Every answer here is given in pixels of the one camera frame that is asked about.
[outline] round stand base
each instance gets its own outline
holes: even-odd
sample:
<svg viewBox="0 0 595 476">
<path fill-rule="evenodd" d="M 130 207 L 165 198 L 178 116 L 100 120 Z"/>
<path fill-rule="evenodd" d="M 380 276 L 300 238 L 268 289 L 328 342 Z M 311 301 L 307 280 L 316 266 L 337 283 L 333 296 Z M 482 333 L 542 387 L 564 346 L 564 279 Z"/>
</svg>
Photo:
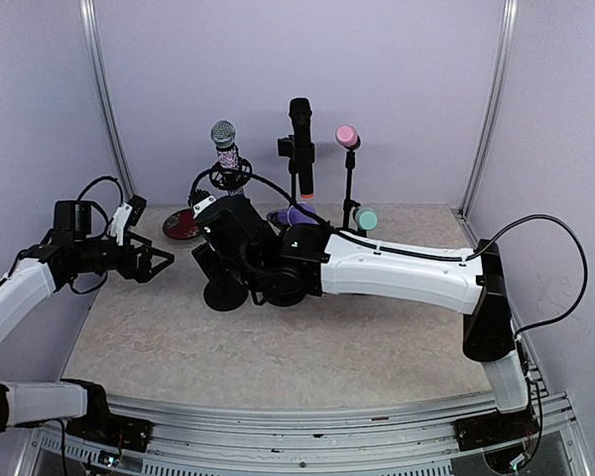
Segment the round stand base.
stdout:
<svg viewBox="0 0 595 476">
<path fill-rule="evenodd" d="M 249 292 L 236 281 L 228 281 L 223 287 L 215 283 L 207 283 L 202 292 L 205 303 L 214 310 L 227 312 L 245 303 Z"/>
<path fill-rule="evenodd" d="M 305 297 L 306 292 L 299 292 L 292 295 L 267 297 L 267 302 L 277 307 L 291 307 L 301 302 Z"/>
</svg>

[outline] pink microphone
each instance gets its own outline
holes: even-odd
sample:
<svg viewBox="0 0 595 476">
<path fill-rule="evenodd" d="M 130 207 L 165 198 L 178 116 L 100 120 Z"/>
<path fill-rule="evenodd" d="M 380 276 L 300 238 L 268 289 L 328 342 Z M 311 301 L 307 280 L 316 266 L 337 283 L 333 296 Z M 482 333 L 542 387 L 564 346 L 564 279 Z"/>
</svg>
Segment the pink microphone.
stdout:
<svg viewBox="0 0 595 476">
<path fill-rule="evenodd" d="M 335 139 L 337 139 L 337 144 L 350 151 L 359 149 L 361 144 L 357 130 L 353 126 L 348 125 L 339 126 L 337 128 L 337 131 L 335 132 Z"/>
</svg>

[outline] black microphone stand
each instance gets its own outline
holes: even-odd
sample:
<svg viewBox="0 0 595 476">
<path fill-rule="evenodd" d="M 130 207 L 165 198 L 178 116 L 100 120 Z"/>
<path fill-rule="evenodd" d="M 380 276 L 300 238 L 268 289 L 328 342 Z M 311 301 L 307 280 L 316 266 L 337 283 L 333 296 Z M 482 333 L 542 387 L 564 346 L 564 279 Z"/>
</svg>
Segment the black microphone stand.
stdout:
<svg viewBox="0 0 595 476">
<path fill-rule="evenodd" d="M 344 217 L 342 220 L 342 228 L 345 230 L 350 229 L 350 212 L 353 208 L 361 206 L 361 203 L 353 200 L 351 198 L 352 186 L 353 186 L 353 170 L 355 169 L 355 149 L 359 147 L 359 140 L 357 141 L 357 145 L 352 149 L 348 149 L 346 151 L 346 197 L 344 198 Z M 359 234 L 363 234 L 366 236 L 365 231 L 358 229 Z"/>
<path fill-rule="evenodd" d="M 296 140 L 291 134 L 278 139 L 278 155 L 289 158 L 289 174 L 291 174 L 291 198 L 298 200 L 298 162 L 295 160 Z"/>
</svg>

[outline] microphone stand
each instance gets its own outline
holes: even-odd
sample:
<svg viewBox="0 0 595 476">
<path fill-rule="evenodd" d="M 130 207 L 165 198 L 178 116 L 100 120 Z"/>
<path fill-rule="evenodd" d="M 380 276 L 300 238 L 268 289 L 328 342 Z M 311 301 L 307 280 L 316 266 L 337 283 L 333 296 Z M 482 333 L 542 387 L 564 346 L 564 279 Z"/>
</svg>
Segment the microphone stand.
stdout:
<svg viewBox="0 0 595 476">
<path fill-rule="evenodd" d="M 342 228 L 345 230 L 349 229 L 350 212 L 353 208 L 361 205 L 350 197 L 353 186 L 353 169 L 355 169 L 355 151 L 348 150 L 346 151 L 346 197 L 344 198 L 344 218 L 342 220 Z"/>
<path fill-rule="evenodd" d="M 289 174 L 291 174 L 291 198 L 298 201 L 298 163 L 289 158 Z"/>
</svg>

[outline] red disc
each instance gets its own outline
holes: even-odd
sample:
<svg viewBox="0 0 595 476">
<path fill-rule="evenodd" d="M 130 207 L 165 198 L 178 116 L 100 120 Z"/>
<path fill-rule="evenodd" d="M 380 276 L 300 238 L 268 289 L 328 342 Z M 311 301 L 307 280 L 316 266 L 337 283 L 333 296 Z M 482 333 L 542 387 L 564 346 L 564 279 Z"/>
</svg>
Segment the red disc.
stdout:
<svg viewBox="0 0 595 476">
<path fill-rule="evenodd" d="M 200 233 L 189 208 L 170 215 L 163 224 L 163 232 L 173 240 L 191 240 Z"/>
</svg>

